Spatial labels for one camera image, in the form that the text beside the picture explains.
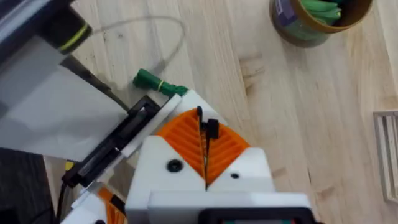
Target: green plug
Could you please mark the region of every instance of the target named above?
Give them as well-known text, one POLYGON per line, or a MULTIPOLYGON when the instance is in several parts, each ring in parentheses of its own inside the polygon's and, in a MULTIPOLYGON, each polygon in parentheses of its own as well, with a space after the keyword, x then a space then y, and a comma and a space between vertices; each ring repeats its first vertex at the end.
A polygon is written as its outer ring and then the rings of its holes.
POLYGON ((155 75, 151 74, 147 70, 140 69, 134 77, 132 83, 134 84, 135 87, 137 88, 142 88, 142 89, 151 89, 155 90, 158 92, 163 93, 164 95, 168 97, 174 96, 174 94, 178 94, 180 96, 183 96, 186 94, 186 92, 189 90, 185 86, 176 86, 169 84, 159 78, 157 78, 155 75))

